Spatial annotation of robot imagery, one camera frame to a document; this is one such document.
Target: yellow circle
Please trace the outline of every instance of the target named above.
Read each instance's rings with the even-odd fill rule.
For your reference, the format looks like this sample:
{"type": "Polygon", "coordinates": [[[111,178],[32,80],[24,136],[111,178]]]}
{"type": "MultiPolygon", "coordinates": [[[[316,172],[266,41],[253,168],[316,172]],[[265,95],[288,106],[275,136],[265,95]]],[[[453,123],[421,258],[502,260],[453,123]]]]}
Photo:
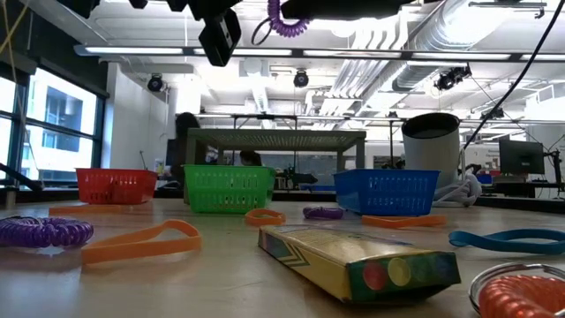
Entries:
{"type": "Polygon", "coordinates": [[[388,276],[396,286],[403,287],[410,282],[410,266],[405,260],[394,258],[388,263],[388,276]]]}

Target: window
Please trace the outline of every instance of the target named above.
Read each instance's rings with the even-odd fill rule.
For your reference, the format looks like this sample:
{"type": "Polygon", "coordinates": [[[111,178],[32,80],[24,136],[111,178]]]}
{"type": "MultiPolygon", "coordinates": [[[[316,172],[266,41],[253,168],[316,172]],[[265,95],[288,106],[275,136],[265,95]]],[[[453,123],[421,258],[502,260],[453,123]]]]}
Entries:
{"type": "MultiPolygon", "coordinates": [[[[0,163],[46,186],[76,182],[76,168],[99,166],[103,100],[96,95],[37,69],[28,88],[0,78],[0,96],[0,163]],[[25,127],[16,99],[27,99],[25,127]]],[[[0,184],[13,180],[0,171],[0,184]]]]}
{"type": "Polygon", "coordinates": [[[45,148],[79,152],[79,137],[44,131],[41,145],[45,148]]]}
{"type": "Polygon", "coordinates": [[[43,181],[77,181],[73,171],[40,170],[43,181]]]}
{"type": "Polygon", "coordinates": [[[21,162],[22,170],[29,169],[29,178],[42,178],[44,181],[72,181],[76,180],[76,176],[70,177],[76,175],[75,168],[92,167],[94,145],[92,140],[37,126],[29,125],[27,129],[30,131],[30,146],[36,161],[36,163],[33,160],[21,162]]]}
{"type": "Polygon", "coordinates": [[[0,78],[0,110],[13,112],[16,84],[7,79],[0,78]]]}
{"type": "MultiPolygon", "coordinates": [[[[8,154],[10,153],[10,134],[11,134],[11,121],[8,119],[0,118],[0,163],[8,164],[8,154]]],[[[6,178],[6,173],[0,171],[0,178],[6,178]]]]}
{"type": "Polygon", "coordinates": [[[22,160],[29,160],[29,145],[24,145],[24,151],[21,158],[22,160]]]}
{"type": "Polygon", "coordinates": [[[73,131],[94,134],[96,95],[64,79],[37,69],[30,78],[27,117],[62,126],[73,131]]]}
{"type": "Polygon", "coordinates": [[[21,169],[31,179],[76,181],[76,168],[93,166],[96,95],[38,69],[30,77],[27,133],[21,169]],[[35,163],[29,155],[34,152],[35,163]]]}

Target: red basket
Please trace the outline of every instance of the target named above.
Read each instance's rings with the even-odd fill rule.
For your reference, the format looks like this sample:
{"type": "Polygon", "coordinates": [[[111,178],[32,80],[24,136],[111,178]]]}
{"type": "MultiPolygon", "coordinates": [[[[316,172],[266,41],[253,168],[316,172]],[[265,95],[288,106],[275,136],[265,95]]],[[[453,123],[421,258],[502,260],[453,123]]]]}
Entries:
{"type": "Polygon", "coordinates": [[[77,169],[79,200],[90,204],[141,204],[153,198],[157,174],[148,170],[77,169]]]}

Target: green basket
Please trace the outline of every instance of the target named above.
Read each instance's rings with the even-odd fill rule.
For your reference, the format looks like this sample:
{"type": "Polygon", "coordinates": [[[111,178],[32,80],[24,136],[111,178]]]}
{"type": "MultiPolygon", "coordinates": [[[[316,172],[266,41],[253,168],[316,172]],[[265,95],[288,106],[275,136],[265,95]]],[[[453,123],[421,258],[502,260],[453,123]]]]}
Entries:
{"type": "Polygon", "coordinates": [[[266,208],[273,198],[275,170],[267,167],[185,166],[191,210],[239,213],[266,208]]]}

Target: ceiling light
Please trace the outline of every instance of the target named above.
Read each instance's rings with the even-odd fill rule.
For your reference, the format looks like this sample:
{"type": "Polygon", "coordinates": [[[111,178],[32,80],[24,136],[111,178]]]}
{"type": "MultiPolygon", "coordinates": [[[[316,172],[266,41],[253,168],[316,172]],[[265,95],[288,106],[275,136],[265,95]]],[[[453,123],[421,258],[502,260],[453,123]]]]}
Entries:
{"type": "Polygon", "coordinates": [[[306,57],[347,57],[347,58],[399,58],[400,52],[337,50],[337,49],[305,49],[306,57]]]}
{"type": "Polygon", "coordinates": [[[442,62],[442,61],[408,61],[408,66],[443,66],[443,67],[465,67],[464,62],[442,62]]]}
{"type": "Polygon", "coordinates": [[[135,47],[85,47],[91,54],[119,54],[119,55],[182,55],[181,48],[135,48],[135,47]]]}
{"type": "Polygon", "coordinates": [[[234,49],[233,56],[276,57],[292,55],[291,49],[234,49]]]}
{"type": "Polygon", "coordinates": [[[504,53],[474,53],[474,52],[426,52],[414,53],[412,58],[415,59],[438,59],[438,60],[506,60],[510,58],[510,54],[504,53]]]}
{"type": "Polygon", "coordinates": [[[298,116],[297,119],[303,119],[303,120],[344,120],[345,117],[336,117],[336,116],[298,116]]]}
{"type": "Polygon", "coordinates": [[[197,114],[194,116],[198,118],[231,118],[231,115],[227,114],[197,114]]]}
{"type": "MultiPolygon", "coordinates": [[[[522,61],[529,61],[531,58],[531,54],[524,54],[520,57],[522,61]]],[[[537,54],[536,61],[565,61],[565,54],[537,54]]]]}

